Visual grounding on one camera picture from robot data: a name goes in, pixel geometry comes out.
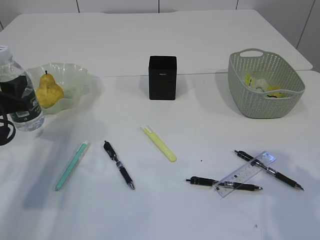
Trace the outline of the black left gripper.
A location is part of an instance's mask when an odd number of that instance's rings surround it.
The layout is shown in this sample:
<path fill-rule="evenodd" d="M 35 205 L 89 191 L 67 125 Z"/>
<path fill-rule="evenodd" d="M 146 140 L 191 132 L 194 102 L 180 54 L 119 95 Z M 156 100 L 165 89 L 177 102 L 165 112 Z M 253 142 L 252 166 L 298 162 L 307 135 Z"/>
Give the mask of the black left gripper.
<path fill-rule="evenodd" d="M 28 110 L 28 103 L 23 100 L 23 94 L 28 86 L 27 77 L 20 75 L 15 79 L 0 83 L 0 112 L 12 114 Z"/>

